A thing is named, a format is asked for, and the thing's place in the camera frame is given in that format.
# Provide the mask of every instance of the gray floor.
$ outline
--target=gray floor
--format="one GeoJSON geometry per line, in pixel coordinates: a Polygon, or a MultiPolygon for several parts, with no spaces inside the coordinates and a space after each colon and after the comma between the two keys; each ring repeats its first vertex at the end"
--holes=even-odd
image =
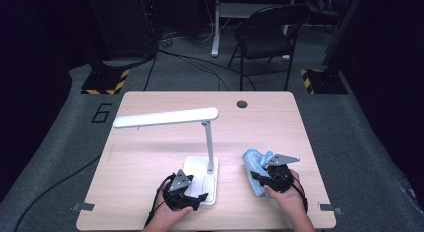
{"type": "MultiPolygon", "coordinates": [[[[322,68],[329,39],[328,29],[302,28],[289,91],[297,100],[330,201],[344,212],[337,216],[337,225],[330,231],[424,231],[423,213],[404,191],[408,188],[407,180],[370,129],[350,89],[347,88],[348,95],[306,92],[300,69],[322,68]]],[[[222,35],[218,58],[211,58],[211,45],[211,40],[200,43],[174,39],[172,46],[160,48],[225,66],[235,46],[233,36],[222,35]]],[[[158,53],[146,90],[238,90],[237,73],[193,61],[158,53]]],[[[273,61],[273,64],[281,63],[285,62],[273,61]]],[[[70,71],[73,86],[67,102],[0,205],[0,231],[13,231],[18,218],[37,196],[100,155],[123,94],[145,88],[152,64],[150,61],[131,69],[117,95],[80,94],[90,68],[82,66],[70,71]],[[110,112],[106,122],[92,123],[102,104],[102,109],[110,112]]],[[[237,65],[235,62],[232,68],[237,69],[237,65]]],[[[274,74],[255,77],[252,81],[257,90],[279,91],[283,88],[283,78],[285,74],[274,74]]],[[[245,90],[253,90],[247,80],[245,90]]],[[[18,231],[76,231],[78,212],[70,208],[84,201],[96,165],[97,161],[41,197],[25,215],[18,231]]]]}

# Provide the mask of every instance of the white desk lamp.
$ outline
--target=white desk lamp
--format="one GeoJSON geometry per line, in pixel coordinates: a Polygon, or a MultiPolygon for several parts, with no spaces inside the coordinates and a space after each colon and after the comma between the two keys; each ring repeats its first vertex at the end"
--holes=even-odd
{"type": "Polygon", "coordinates": [[[117,117],[113,127],[134,128],[144,126],[156,126],[166,124],[201,122],[205,127],[208,155],[187,156],[184,161],[183,171],[187,175],[193,175],[193,181],[186,191],[187,196],[197,197],[208,193],[208,197],[202,204],[213,205],[216,200],[216,185],[218,181],[218,159],[213,157],[211,120],[218,118],[217,108],[203,108],[192,110],[180,110],[153,114],[140,114],[117,117]]]}

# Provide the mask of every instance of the lamp base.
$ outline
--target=lamp base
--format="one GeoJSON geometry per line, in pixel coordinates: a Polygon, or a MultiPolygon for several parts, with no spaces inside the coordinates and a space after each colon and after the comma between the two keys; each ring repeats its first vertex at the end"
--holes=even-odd
{"type": "Polygon", "coordinates": [[[197,197],[208,193],[208,197],[201,204],[213,205],[216,201],[216,187],[218,182],[218,159],[214,158],[214,169],[208,174],[209,157],[187,156],[184,161],[183,171],[186,175],[193,175],[193,181],[185,192],[185,195],[197,197]]]}

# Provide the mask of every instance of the human hand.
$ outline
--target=human hand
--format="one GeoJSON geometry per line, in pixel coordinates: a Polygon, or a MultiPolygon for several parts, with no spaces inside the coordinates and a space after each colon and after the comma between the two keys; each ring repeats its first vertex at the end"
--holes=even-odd
{"type": "MultiPolygon", "coordinates": [[[[294,186],[304,194],[303,188],[299,184],[299,174],[294,170],[290,170],[290,172],[295,178],[294,186]]],[[[283,193],[273,190],[268,185],[264,185],[264,189],[271,198],[277,201],[281,210],[289,217],[295,231],[315,231],[311,220],[306,214],[303,198],[293,186],[290,186],[283,193]]]]}
{"type": "Polygon", "coordinates": [[[165,183],[158,195],[156,202],[156,211],[153,219],[150,223],[143,229],[144,232],[154,231],[154,232],[165,232],[168,231],[175,223],[187,216],[193,207],[185,207],[181,210],[173,211],[165,203],[163,199],[163,190],[166,188],[167,183],[165,183]]]}

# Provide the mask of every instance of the chair leg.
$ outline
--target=chair leg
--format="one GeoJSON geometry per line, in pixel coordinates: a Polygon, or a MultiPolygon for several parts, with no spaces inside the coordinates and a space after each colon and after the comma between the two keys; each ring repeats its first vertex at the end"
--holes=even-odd
{"type": "Polygon", "coordinates": [[[243,91],[243,55],[240,56],[240,91],[243,91]]]}
{"type": "Polygon", "coordinates": [[[238,47],[239,47],[239,45],[237,44],[237,46],[236,46],[236,48],[235,48],[235,50],[234,50],[234,52],[233,52],[233,55],[231,56],[230,62],[228,62],[227,67],[230,67],[230,66],[231,66],[231,63],[233,62],[234,56],[235,56],[235,55],[236,55],[236,53],[237,53],[238,47]]]}
{"type": "Polygon", "coordinates": [[[293,63],[293,54],[290,55],[289,67],[287,68],[287,77],[286,77],[286,84],[284,85],[284,91],[287,91],[287,88],[289,87],[289,79],[290,79],[292,63],[293,63]]]}

